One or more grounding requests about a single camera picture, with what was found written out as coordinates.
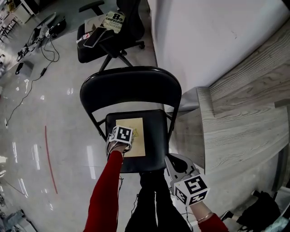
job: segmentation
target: black folding chair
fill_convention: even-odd
[[[161,68],[143,66],[97,72],[83,83],[80,98],[104,140],[116,126],[116,120],[143,119],[146,155],[124,158],[122,173],[154,171],[166,167],[164,158],[169,152],[169,139],[181,99],[180,84],[171,73]],[[172,116],[163,110],[110,113],[99,122],[92,115],[96,110],[121,102],[156,102],[172,106],[174,111]],[[167,118],[171,120],[169,130]],[[106,135],[100,128],[104,122]]]

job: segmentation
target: book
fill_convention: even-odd
[[[116,34],[121,31],[122,25],[125,21],[125,16],[121,13],[109,11],[100,27],[107,28],[107,30],[114,30]]]

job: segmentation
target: tile floor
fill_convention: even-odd
[[[127,59],[133,65],[155,66],[154,49],[149,24],[143,38],[146,48],[130,48]],[[54,40],[60,60],[53,63],[38,81],[23,104],[14,112],[8,129],[4,119],[10,115],[25,96],[23,76],[16,76],[11,68],[0,79],[3,93],[0,99],[0,155],[7,158],[0,171],[6,171],[0,179],[8,211],[23,209],[27,217],[42,232],[82,231],[92,190],[105,164],[105,142],[99,136],[86,115],[79,91],[84,80],[97,72],[105,58],[81,64],[77,59],[76,31]],[[34,68],[29,79],[37,79],[48,65],[41,53],[30,58]],[[112,60],[107,68],[123,67],[119,59]],[[109,112],[156,109],[153,103],[125,103],[106,107],[94,115],[103,118]],[[58,194],[50,175],[45,147],[44,127],[47,127],[48,148]],[[223,173],[206,176],[211,191],[206,204],[218,215],[245,202],[254,189],[270,191],[276,171],[277,156],[227,179]],[[119,195],[118,232],[123,232],[131,216],[131,210],[139,192],[139,175],[123,174],[124,183]],[[181,213],[184,206],[177,202]],[[234,231],[237,225],[226,224]]]

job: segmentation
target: white wall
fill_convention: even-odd
[[[174,74],[183,105],[261,45],[290,16],[282,0],[148,0],[158,66]]]

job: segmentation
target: red sleeve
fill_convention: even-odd
[[[121,152],[113,151],[92,193],[84,232],[116,232],[122,162]]]
[[[198,226],[202,232],[228,232],[227,227],[216,214],[198,224]]]

